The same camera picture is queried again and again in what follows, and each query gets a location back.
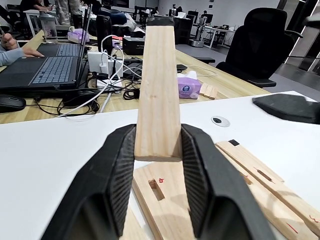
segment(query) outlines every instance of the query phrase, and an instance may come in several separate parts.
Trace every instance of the water bottle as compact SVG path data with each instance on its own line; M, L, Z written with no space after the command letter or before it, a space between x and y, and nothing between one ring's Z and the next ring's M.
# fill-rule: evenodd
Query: water bottle
M58 36L56 29L56 17L49 12L40 11L39 18L41 20L44 38L47 43L57 44Z

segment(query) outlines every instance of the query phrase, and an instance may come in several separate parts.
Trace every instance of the laptop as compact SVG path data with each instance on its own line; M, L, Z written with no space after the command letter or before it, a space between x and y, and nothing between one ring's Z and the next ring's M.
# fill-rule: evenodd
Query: laptop
M92 6L84 15L88 34ZM82 34L78 56L22 57L0 73L0 92L74 89L79 85L86 34Z

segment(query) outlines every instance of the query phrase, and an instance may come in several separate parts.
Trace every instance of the rectangular slot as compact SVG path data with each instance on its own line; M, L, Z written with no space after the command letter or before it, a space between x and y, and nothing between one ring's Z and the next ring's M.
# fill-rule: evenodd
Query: rectangular slot
M162 199L165 198L163 192L161 191L161 189L155 179L149 180L148 183L149 183L150 188L152 189L152 191L158 201L161 201Z

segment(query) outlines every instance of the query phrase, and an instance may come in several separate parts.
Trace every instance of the person's arm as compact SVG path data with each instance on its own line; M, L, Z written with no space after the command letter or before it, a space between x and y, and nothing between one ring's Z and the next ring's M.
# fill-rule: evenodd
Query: person's arm
M39 11L50 11L50 9L49 8L51 8L52 9L52 7L45 7L45 6L39 6L39 5L33 5L33 7L34 7L34 9L36 9L36 10L39 10Z
M19 58L24 57L24 51L22 48L16 48L6 51L0 46L0 67L8 66Z

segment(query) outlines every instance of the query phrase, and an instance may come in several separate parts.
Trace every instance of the computer monitor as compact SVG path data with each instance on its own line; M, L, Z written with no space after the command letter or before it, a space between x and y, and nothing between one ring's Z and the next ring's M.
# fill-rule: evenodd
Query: computer monitor
M201 16L207 17L206 24L210 24L212 22L213 14L202 14Z
M194 23L195 24L197 23L197 20L198 20L198 14L199 14L199 12L197 12L197 11L188 11L188 15L195 16L195 18L194 18Z

